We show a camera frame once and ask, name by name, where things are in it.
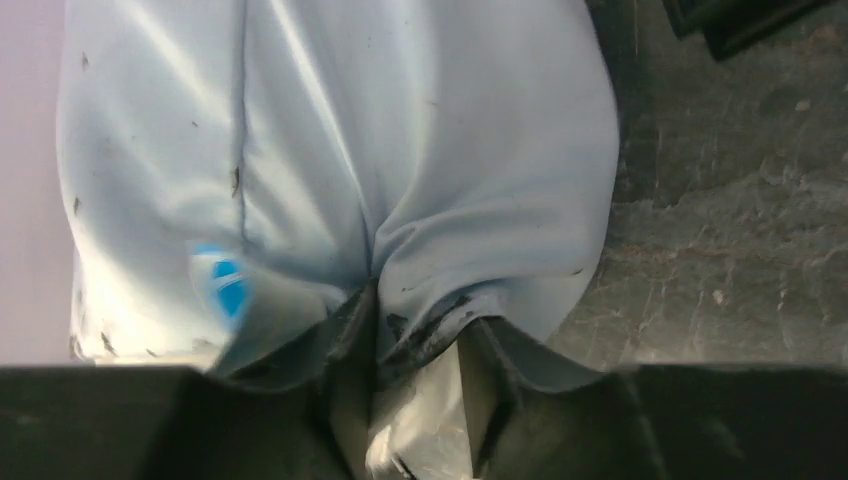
gray floor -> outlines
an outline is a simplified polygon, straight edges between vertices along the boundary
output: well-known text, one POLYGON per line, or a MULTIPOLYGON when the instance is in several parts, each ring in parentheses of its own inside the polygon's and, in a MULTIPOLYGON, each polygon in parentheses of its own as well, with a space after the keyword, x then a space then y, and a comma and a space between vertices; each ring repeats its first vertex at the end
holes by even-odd
POLYGON ((723 64, 590 0, 622 116, 606 249, 551 345, 591 366, 848 363, 848 1, 723 64))

pant leg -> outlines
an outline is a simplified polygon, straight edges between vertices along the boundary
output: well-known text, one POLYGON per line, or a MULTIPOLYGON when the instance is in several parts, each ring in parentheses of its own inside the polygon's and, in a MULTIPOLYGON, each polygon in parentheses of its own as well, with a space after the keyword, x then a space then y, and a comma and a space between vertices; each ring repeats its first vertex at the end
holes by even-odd
POLYGON ((288 52, 253 4, 68 2, 58 153, 82 356, 214 357, 231 332, 192 287, 197 242, 325 284, 327 308, 368 277, 359 202, 309 99, 270 95, 286 85, 256 68, 288 52))
MULTIPOLYGON (((600 256, 618 155, 584 2, 249 5, 263 28, 248 30, 248 93, 253 76, 275 107, 273 148, 300 155, 291 168, 310 185, 343 182, 302 174, 307 145, 352 185, 381 355, 432 358, 486 315, 555 331, 600 256)), ((287 190, 277 202, 302 209, 287 190)))

black object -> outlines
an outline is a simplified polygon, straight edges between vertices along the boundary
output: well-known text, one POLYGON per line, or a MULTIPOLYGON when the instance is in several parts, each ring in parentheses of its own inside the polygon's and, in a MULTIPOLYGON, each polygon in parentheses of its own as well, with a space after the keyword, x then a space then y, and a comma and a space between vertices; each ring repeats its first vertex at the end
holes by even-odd
POLYGON ((368 478, 375 308, 369 285, 226 381, 185 367, 0 369, 0 479, 368 478))
POLYGON ((833 0, 663 0, 674 33, 702 30, 713 57, 729 58, 833 0))
MULTIPOLYGON (((369 285, 272 355, 189 368, 0 369, 0 478, 365 480, 369 285)), ((609 374, 500 318, 458 337, 485 480, 848 478, 848 375, 780 366, 609 374)), ((400 457, 398 478, 415 478, 400 457)))

